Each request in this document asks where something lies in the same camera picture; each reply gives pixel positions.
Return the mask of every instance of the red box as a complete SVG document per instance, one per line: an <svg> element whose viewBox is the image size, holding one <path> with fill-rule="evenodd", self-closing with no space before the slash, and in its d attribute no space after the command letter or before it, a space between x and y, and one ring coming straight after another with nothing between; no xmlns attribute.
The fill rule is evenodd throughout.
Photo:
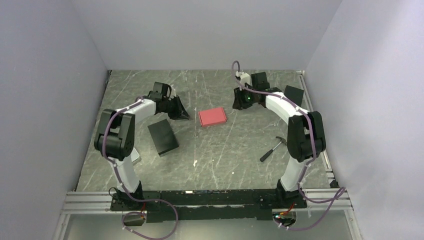
<svg viewBox="0 0 424 240"><path fill-rule="evenodd" d="M223 124L227 121L224 108L217 107L209 110L199 111L199 119L202 127Z"/></svg>

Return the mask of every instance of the table surface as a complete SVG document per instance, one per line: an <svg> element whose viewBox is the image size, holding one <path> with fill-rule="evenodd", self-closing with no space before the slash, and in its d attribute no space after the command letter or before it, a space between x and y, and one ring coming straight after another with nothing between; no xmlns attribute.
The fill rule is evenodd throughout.
<svg viewBox="0 0 424 240"><path fill-rule="evenodd" d="M247 73L263 72L246 70ZM295 71L265 71L271 87L302 88ZM144 190L273 189L289 161L280 145L265 161L259 158L274 147L276 136L287 137L287 125L275 113L255 104L232 108L237 86L229 70L114 70L101 103L91 142L81 170L77 191L107 191L117 183L107 161L93 146L102 110L119 109L146 95L154 82L172 85L191 120L171 120L179 147L159 157L148 125L167 119L166 113L146 118L135 126L140 159L134 162ZM307 109L303 98L302 107ZM201 127L198 111L223 107L227 122ZM311 165L304 188L329 188L323 155Z"/></svg>

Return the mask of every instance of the white wall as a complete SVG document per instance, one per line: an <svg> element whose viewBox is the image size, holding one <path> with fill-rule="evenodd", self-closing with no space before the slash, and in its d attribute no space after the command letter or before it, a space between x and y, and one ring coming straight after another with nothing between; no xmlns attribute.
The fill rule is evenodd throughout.
<svg viewBox="0 0 424 240"><path fill-rule="evenodd" d="M424 239L424 1L344 0L306 69L366 240Z"/></svg>
<svg viewBox="0 0 424 240"><path fill-rule="evenodd" d="M342 0L73 0L114 70L304 70Z"/></svg>
<svg viewBox="0 0 424 240"><path fill-rule="evenodd" d="M107 70L68 0L0 7L0 239L48 240L75 187Z"/></svg>

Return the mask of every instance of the black block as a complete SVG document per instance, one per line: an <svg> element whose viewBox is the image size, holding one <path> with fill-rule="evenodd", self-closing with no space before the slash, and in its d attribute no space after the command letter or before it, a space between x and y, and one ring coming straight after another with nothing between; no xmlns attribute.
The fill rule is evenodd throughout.
<svg viewBox="0 0 424 240"><path fill-rule="evenodd" d="M159 156L179 147L168 120L162 120L147 126Z"/></svg>
<svg viewBox="0 0 424 240"><path fill-rule="evenodd" d="M297 87L287 85L284 89L284 96L300 107L304 99L304 91Z"/></svg>

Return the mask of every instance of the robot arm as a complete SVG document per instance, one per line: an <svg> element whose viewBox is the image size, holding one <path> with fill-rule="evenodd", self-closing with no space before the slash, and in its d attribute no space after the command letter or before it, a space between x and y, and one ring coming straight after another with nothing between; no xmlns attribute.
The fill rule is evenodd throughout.
<svg viewBox="0 0 424 240"><path fill-rule="evenodd" d="M283 199L298 196L298 181L303 174L305 163L313 156L310 134L313 134L317 156L326 149L321 114L317 111L309 112L283 100L284 94L277 87L270 87L265 72L252 75L245 72L236 72L235 76L248 89L273 93L273 95L264 95L236 87L234 88L232 107L243 110L251 107L254 103L258 103L276 113L288 125L287 148L290 159L284 175L277 183L277 191ZM309 132L307 120L301 111L311 119L313 132Z"/></svg>
<svg viewBox="0 0 424 240"><path fill-rule="evenodd" d="M131 194L135 194L136 198L142 198L142 185L131 161L131 152L133 151L135 141L135 125L143 119L158 113L168 113L168 117L173 120L188 120L190 117L184 109L180 98L177 96L175 89L165 83L155 82L153 90L144 98L137 99L134 104L136 106L132 108L125 107L126 110L112 121L110 129L115 130L109 130L107 133L105 152L113 160L109 164L112 169L114 167L117 168L122 184L125 185ZM122 110L124 109L105 109L101 113L95 135L94 148L102 154L103 140L109 121L116 112ZM120 184L118 176L115 175L115 178L117 189L121 192L121 196L125 197L124 189Z"/></svg>

